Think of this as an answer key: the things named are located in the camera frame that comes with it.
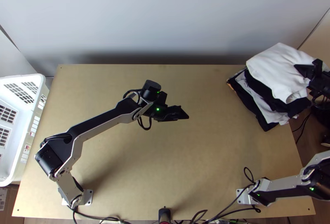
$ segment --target white laundry basket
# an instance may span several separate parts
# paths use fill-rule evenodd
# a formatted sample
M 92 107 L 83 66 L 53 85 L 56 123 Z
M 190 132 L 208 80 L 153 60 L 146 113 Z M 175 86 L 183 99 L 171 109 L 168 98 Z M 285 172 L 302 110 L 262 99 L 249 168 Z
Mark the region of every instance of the white laundry basket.
M 0 186 L 21 180 L 48 92 L 41 74 L 0 78 Z

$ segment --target white garment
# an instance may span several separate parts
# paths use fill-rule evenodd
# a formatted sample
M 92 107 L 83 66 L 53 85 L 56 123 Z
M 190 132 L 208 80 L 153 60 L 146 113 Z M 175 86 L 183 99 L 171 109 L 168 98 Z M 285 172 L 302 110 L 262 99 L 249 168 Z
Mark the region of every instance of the white garment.
M 280 113 L 277 111 L 273 111 L 269 105 L 258 95 L 252 88 L 248 86 L 246 82 L 246 78 L 244 72 L 241 72 L 239 76 L 235 78 L 238 84 L 242 86 L 242 88 L 252 96 L 262 115 L 264 116 L 267 123 L 279 123 L 280 125 L 284 125 L 288 123 L 290 119 L 287 113 Z
M 275 99 L 288 104 L 307 97 L 306 87 L 310 82 L 294 65 L 313 65 L 314 60 L 315 58 L 305 52 L 279 42 L 249 59 L 246 66 L 253 78 L 271 89 Z M 323 66 L 323 70 L 329 71 L 324 63 Z

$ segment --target folded clothing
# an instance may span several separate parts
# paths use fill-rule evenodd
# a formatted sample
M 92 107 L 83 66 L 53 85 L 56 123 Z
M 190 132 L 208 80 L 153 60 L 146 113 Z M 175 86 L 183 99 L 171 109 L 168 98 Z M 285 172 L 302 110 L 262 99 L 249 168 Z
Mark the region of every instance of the folded clothing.
M 258 120 L 259 125 L 264 131 L 268 131 L 274 128 L 278 123 L 267 123 L 265 117 L 262 115 L 262 112 L 255 103 L 253 97 L 244 90 L 244 88 L 236 81 L 237 76 L 242 74 L 242 71 L 238 72 L 232 78 L 227 80 L 227 83 L 234 89 L 237 96 L 241 99 L 245 107 L 255 114 L 256 119 Z
M 303 51 L 278 43 L 247 60 L 252 77 L 269 87 L 275 99 L 288 104 L 307 97 L 309 79 L 304 78 L 295 64 L 313 65 L 314 58 Z
M 254 79 L 249 70 L 245 70 L 244 75 L 248 86 L 260 95 L 273 111 L 287 113 L 288 117 L 292 118 L 311 105 L 311 102 L 306 97 L 286 104 L 280 99 L 275 99 L 271 89 L 262 82 Z
M 253 89 L 248 86 L 246 82 L 246 78 L 244 72 L 237 75 L 235 80 L 242 86 L 242 88 L 252 96 L 254 102 L 258 106 L 262 115 L 264 116 L 267 123 L 279 123 L 280 125 L 284 125 L 288 123 L 290 119 L 287 113 L 280 113 L 277 111 L 273 111 L 270 106 L 263 100 L 263 98 L 257 94 Z

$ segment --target wooden table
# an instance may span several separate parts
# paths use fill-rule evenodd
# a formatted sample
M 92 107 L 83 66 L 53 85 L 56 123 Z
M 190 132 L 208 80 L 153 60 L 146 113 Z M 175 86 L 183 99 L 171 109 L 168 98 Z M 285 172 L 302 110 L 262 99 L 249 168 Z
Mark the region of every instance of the wooden table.
M 172 209 L 174 219 L 191 219 L 208 209 L 211 218 L 255 179 L 298 174 L 302 165 L 289 125 L 263 132 L 226 79 L 240 65 L 62 65 L 47 99 L 21 181 L 13 215 L 70 219 L 57 186 L 33 155 L 42 140 L 114 108 L 129 89 L 146 79 L 161 84 L 167 104 L 182 105 L 188 120 L 153 122 L 149 131 L 137 122 L 117 125 L 84 143 L 72 175 L 94 190 L 90 215 L 120 215 L 127 220 L 155 220 L 158 209 Z M 230 210 L 244 207 L 234 205 Z M 230 218 L 315 214 L 311 198 L 280 199 L 262 212 L 244 211 Z

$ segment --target white wall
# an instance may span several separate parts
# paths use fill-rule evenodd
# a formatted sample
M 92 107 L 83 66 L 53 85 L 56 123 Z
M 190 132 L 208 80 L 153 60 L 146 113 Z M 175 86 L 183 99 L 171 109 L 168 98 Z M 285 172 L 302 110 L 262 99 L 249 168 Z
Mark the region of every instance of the white wall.
M 0 77 L 36 73 L 22 53 L 0 31 Z
M 297 47 L 329 5 L 329 0 L 0 0 L 0 24 L 35 68 L 53 74 L 58 63 L 93 62 L 89 54 L 195 52 L 230 60 L 277 42 Z
M 324 16 L 300 50 L 312 57 L 321 59 L 330 66 L 330 11 Z

